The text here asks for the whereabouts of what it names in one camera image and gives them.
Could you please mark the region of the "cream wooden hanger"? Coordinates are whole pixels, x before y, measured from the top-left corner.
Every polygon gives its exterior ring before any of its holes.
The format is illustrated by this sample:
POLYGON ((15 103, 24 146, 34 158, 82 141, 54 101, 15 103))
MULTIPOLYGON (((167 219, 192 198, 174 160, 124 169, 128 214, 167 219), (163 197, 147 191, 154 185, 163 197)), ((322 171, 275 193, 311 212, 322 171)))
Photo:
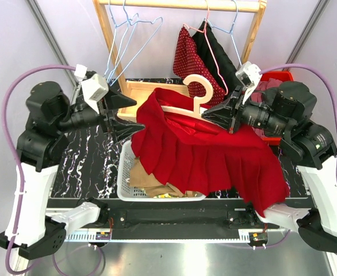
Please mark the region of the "cream wooden hanger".
POLYGON ((184 80, 183 83, 186 86, 190 86, 192 83, 195 83, 197 90, 200 90, 193 98, 193 107, 191 109, 184 109, 174 106, 161 106, 164 112, 175 113, 182 116, 187 116, 194 118, 196 120, 201 120, 209 122, 208 120, 202 117, 205 108, 202 108, 201 105, 207 104, 213 97, 213 87, 206 79, 206 77, 198 74, 190 74, 184 80))

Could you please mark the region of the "red pleated skirt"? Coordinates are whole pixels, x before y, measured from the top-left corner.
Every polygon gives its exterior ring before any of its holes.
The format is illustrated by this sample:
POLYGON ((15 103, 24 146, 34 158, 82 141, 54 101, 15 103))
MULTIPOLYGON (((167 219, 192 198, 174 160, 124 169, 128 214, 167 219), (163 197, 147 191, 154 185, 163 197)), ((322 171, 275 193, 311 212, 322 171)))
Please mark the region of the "red pleated skirt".
POLYGON ((289 195, 278 158, 250 126, 234 134, 219 126, 176 113, 164 106, 190 110, 193 100, 156 88, 138 108, 144 129, 132 136, 132 151, 146 173, 180 191, 204 195, 235 188, 259 214, 289 195))

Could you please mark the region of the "tan pleated skirt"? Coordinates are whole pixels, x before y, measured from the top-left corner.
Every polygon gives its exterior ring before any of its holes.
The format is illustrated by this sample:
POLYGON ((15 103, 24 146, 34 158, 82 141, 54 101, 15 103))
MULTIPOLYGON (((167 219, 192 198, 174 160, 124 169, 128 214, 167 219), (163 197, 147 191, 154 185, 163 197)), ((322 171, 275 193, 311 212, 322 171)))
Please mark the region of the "tan pleated skirt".
POLYGON ((151 198, 165 193, 185 194, 174 185, 170 183, 162 184, 155 178, 153 174, 147 174, 138 158, 134 159, 133 167, 129 173, 129 186, 136 187, 144 191, 146 195, 151 198))

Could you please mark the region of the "lemon print skirt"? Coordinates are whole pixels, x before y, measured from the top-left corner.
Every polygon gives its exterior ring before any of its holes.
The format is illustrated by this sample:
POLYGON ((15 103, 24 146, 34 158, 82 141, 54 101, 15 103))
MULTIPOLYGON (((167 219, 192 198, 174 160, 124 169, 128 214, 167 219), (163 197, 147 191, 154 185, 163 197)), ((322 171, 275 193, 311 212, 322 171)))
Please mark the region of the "lemon print skirt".
POLYGON ((201 193, 195 191, 187 191, 185 194, 165 193, 154 196, 154 198, 200 198, 201 193))

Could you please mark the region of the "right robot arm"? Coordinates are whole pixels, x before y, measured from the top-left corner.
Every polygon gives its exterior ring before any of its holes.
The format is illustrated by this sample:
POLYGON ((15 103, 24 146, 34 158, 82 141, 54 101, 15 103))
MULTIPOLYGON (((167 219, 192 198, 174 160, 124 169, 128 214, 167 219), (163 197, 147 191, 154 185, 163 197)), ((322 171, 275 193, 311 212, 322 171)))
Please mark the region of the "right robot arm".
POLYGON ((287 81, 263 91, 260 102, 249 101, 234 91, 224 102, 201 115, 231 133, 244 125, 262 129, 281 139, 282 152, 298 167, 309 187, 313 208, 274 204, 265 211, 246 213, 246 223, 258 228, 264 223, 297 232, 307 245, 337 254, 337 146, 331 132, 311 120, 316 97, 301 82, 287 81))

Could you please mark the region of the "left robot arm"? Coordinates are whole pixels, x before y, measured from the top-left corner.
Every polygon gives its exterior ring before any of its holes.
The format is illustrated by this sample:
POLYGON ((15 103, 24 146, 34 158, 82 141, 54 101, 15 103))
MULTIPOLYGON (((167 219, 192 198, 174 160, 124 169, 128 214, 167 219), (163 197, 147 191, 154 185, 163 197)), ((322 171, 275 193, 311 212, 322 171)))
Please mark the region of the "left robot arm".
POLYGON ((7 230, 0 233, 0 247, 18 248, 21 257, 35 260, 54 254, 67 235, 88 224, 104 227, 109 220, 108 205, 88 198, 61 215, 45 214, 48 193, 55 180, 64 150, 69 145, 66 133, 100 126, 114 142, 141 131, 143 124, 117 117, 120 108, 135 106, 136 101, 108 87, 97 108, 88 104, 71 105, 60 85, 39 83, 26 100, 29 117, 18 138, 16 155, 17 190, 7 230))

